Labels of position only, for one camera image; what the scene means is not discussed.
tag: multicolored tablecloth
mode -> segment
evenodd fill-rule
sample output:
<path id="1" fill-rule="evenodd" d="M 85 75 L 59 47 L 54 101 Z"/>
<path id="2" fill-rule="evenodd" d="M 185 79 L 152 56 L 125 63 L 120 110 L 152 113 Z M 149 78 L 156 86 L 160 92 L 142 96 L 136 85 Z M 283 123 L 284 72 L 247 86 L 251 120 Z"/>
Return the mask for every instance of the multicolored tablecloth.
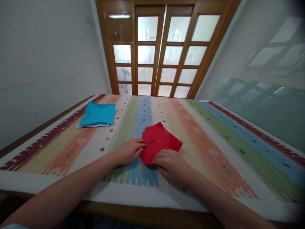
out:
<path id="1" fill-rule="evenodd" d="M 128 95 L 89 101 L 115 103 L 114 124 L 76 128 L 82 104 L 0 160 L 0 189 L 38 193 L 161 122 L 183 142 L 189 164 L 265 218 L 293 221 L 304 202 L 304 154 L 214 102 Z M 140 158 L 112 170 L 86 199 L 206 211 Z"/>

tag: person's left hand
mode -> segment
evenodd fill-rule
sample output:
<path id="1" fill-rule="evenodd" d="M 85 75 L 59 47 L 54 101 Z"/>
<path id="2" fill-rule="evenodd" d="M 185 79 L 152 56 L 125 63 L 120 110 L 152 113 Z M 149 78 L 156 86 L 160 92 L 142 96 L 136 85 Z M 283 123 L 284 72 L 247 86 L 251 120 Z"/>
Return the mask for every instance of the person's left hand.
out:
<path id="1" fill-rule="evenodd" d="M 142 152 L 146 144 L 141 138 L 132 138 L 121 145 L 118 149 L 111 152 L 118 165 L 125 165 L 133 162 Z"/>

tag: wooden door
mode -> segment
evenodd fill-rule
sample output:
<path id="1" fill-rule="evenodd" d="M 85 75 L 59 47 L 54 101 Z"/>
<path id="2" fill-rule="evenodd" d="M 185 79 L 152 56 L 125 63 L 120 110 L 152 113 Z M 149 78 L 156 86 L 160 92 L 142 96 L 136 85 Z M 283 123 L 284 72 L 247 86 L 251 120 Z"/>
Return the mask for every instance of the wooden door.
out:
<path id="1" fill-rule="evenodd" d="M 96 0 L 112 92 L 193 99 L 239 3 Z"/>

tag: glass panel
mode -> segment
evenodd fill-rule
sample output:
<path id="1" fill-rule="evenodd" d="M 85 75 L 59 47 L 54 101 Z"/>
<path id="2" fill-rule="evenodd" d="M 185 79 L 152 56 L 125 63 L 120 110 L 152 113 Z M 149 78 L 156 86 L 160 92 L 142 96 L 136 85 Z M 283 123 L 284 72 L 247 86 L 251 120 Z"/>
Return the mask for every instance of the glass panel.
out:
<path id="1" fill-rule="evenodd" d="M 158 96 L 169 97 L 169 95 L 171 94 L 171 90 L 172 90 L 172 86 L 160 85 L 159 91 L 158 91 Z"/>
<path id="2" fill-rule="evenodd" d="M 168 83 L 174 82 L 176 71 L 177 71 L 176 68 L 163 68 L 160 82 L 168 82 Z"/>
<path id="3" fill-rule="evenodd" d="M 138 64 L 153 64 L 154 57 L 155 57 L 154 45 L 138 46 Z"/>
<path id="4" fill-rule="evenodd" d="M 199 15 L 192 41 L 210 41 L 220 15 Z"/>
<path id="5" fill-rule="evenodd" d="M 187 51 L 184 65 L 200 65 L 206 46 L 190 46 Z"/>
<path id="6" fill-rule="evenodd" d="M 172 17 L 167 41 L 184 42 L 191 17 Z"/>
<path id="7" fill-rule="evenodd" d="M 131 63 L 130 45 L 113 45 L 116 63 Z"/>
<path id="8" fill-rule="evenodd" d="M 166 46 L 163 64 L 178 65 L 182 48 L 180 46 Z"/>
<path id="9" fill-rule="evenodd" d="M 183 68 L 178 83 L 193 83 L 197 69 Z"/>
<path id="10" fill-rule="evenodd" d="M 138 81 L 151 82 L 153 80 L 153 68 L 138 67 Z"/>
<path id="11" fill-rule="evenodd" d="M 119 84 L 120 95 L 132 95 L 132 86 L 131 84 Z"/>
<path id="12" fill-rule="evenodd" d="M 177 86 L 174 97 L 175 98 L 186 98 L 190 88 L 191 87 Z"/>
<path id="13" fill-rule="evenodd" d="M 156 41 L 158 17 L 138 17 L 138 41 Z"/>
<path id="14" fill-rule="evenodd" d="M 117 67 L 118 80 L 131 81 L 131 67 Z"/>
<path id="15" fill-rule="evenodd" d="M 205 99 L 219 102 L 305 152 L 305 90 L 233 78 L 221 79 L 219 84 Z M 236 85 L 244 89 L 230 93 Z"/>
<path id="16" fill-rule="evenodd" d="M 152 90 L 152 86 L 150 84 L 138 84 L 138 95 L 150 96 L 151 90 Z"/>

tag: person's right hand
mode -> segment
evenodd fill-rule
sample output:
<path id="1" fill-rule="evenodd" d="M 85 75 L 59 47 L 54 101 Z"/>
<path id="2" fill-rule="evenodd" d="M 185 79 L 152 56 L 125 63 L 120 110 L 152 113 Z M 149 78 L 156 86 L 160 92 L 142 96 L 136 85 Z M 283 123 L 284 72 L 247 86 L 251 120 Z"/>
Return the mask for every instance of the person's right hand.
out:
<path id="1" fill-rule="evenodd" d="M 194 172 L 183 156 L 172 149 L 162 149 L 154 156 L 152 163 L 158 166 L 165 179 L 183 187 L 187 187 L 187 182 Z"/>

